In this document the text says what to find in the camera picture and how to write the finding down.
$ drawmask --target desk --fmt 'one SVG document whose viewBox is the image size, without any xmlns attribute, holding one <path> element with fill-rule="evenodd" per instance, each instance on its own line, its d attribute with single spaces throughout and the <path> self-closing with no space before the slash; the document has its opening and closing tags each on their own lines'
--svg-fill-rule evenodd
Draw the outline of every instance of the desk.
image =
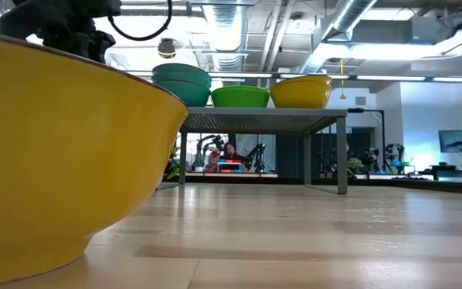
<svg viewBox="0 0 462 289">
<path fill-rule="evenodd" d="M 455 165 L 433 165 L 433 180 L 439 181 L 440 177 L 462 177 L 462 170 L 458 170 Z"/>
<path fill-rule="evenodd" d="M 292 108 L 188 108 L 181 125 L 180 184 L 185 182 L 186 138 L 194 133 L 304 136 L 304 184 L 311 185 L 311 135 L 336 124 L 338 192 L 347 193 L 347 110 Z"/>
</svg>

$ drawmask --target yellow bowl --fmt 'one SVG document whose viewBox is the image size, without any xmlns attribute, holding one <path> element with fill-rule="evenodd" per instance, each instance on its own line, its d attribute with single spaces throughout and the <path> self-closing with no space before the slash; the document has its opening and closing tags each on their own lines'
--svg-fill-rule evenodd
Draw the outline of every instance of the yellow bowl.
<svg viewBox="0 0 462 289">
<path fill-rule="evenodd" d="M 332 87 L 314 81 L 282 81 L 270 89 L 276 108 L 325 108 Z"/>
<path fill-rule="evenodd" d="M 330 85 L 333 82 L 333 79 L 327 75 L 306 75 L 306 76 L 299 76 L 294 77 L 292 79 L 283 80 L 280 83 L 294 83 L 294 82 L 314 82 L 321 85 Z"/>
<path fill-rule="evenodd" d="M 146 200 L 187 111 L 131 75 L 0 37 L 0 283 L 75 260 Z"/>
</svg>

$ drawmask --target green bowl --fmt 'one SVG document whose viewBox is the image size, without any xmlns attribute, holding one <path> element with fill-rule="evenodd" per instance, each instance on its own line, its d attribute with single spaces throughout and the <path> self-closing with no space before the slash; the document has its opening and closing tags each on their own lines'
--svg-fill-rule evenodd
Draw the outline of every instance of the green bowl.
<svg viewBox="0 0 462 289">
<path fill-rule="evenodd" d="M 206 79 L 206 81 L 212 81 L 212 77 L 209 76 L 208 72 L 200 69 L 199 67 L 194 67 L 192 65 L 183 64 L 183 63 L 166 63 L 158 65 L 152 69 L 152 74 L 163 74 L 165 72 L 184 72 L 190 75 Z"/>
<path fill-rule="evenodd" d="M 186 81 L 165 80 L 155 84 L 159 87 L 165 88 L 175 96 L 179 97 L 188 107 L 205 107 L 211 93 L 209 88 L 197 83 L 190 83 Z"/>
<path fill-rule="evenodd" d="M 188 73 L 188 72 L 161 72 L 152 76 L 153 83 L 159 83 L 161 81 L 168 81 L 168 80 L 178 80 L 178 81 L 186 81 L 191 83 L 197 83 L 204 87 L 210 88 L 212 86 L 212 82 L 208 81 L 206 78 Z"/>
<path fill-rule="evenodd" d="M 214 90 L 212 101 L 216 108 L 266 108 L 269 93 L 256 87 L 234 85 Z"/>
</svg>

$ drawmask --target ceiling duct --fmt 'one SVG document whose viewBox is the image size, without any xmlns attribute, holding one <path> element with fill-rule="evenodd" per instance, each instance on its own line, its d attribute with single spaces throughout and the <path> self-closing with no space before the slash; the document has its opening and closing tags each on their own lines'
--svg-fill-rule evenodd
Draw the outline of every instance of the ceiling duct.
<svg viewBox="0 0 462 289">
<path fill-rule="evenodd" d="M 213 55 L 215 68 L 217 71 L 241 71 L 244 56 L 233 53 L 242 50 L 245 8 L 218 5 L 203 6 L 203 10 L 210 29 L 211 47 L 220 52 Z"/>
<path fill-rule="evenodd" d="M 122 6 L 120 14 L 122 16 L 165 16 L 168 8 L 165 6 Z M 174 17 L 198 17 L 204 18 L 205 14 L 200 7 L 193 7 L 189 2 L 181 5 L 172 6 L 172 16 Z"/>
<path fill-rule="evenodd" d="M 340 0 L 336 4 L 336 11 L 329 17 L 322 19 L 320 26 L 317 27 L 313 37 L 316 48 L 299 68 L 299 72 L 304 74 L 316 73 L 327 60 L 327 57 L 319 55 L 319 44 L 338 35 L 346 35 L 347 38 L 350 38 L 354 27 L 376 2 L 377 0 Z"/>
</svg>

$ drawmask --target white wall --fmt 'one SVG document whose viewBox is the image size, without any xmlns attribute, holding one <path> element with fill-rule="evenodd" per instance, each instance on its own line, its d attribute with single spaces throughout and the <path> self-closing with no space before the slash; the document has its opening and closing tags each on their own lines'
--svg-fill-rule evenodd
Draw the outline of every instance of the white wall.
<svg viewBox="0 0 462 289">
<path fill-rule="evenodd" d="M 403 144 L 418 170 L 440 161 L 462 165 L 459 154 L 440 153 L 438 137 L 439 130 L 462 129 L 462 84 L 396 83 L 376 98 L 386 112 L 387 144 Z"/>
<path fill-rule="evenodd" d="M 440 161 L 460 164 L 455 153 L 440 153 L 438 131 L 461 129 L 452 83 L 402 83 L 403 144 L 407 159 L 416 169 L 427 169 Z"/>
<path fill-rule="evenodd" d="M 327 103 L 326 108 L 377 108 L 375 94 L 371 94 L 368 88 L 345 88 L 344 94 L 346 99 L 341 99 L 342 89 L 335 88 L 330 94 L 329 103 Z M 367 105 L 356 105 L 357 96 L 365 96 L 367 98 Z M 370 113 L 350 113 L 346 118 L 346 126 L 348 128 L 377 128 L 378 126 L 380 127 L 380 125 L 381 124 Z M 331 127 L 331 131 L 336 131 L 336 127 L 334 125 Z"/>
<path fill-rule="evenodd" d="M 402 101 L 400 83 L 394 83 L 377 93 L 377 109 L 384 110 L 384 127 L 386 145 L 403 143 Z M 376 147 L 382 148 L 381 133 L 377 133 Z"/>
</svg>

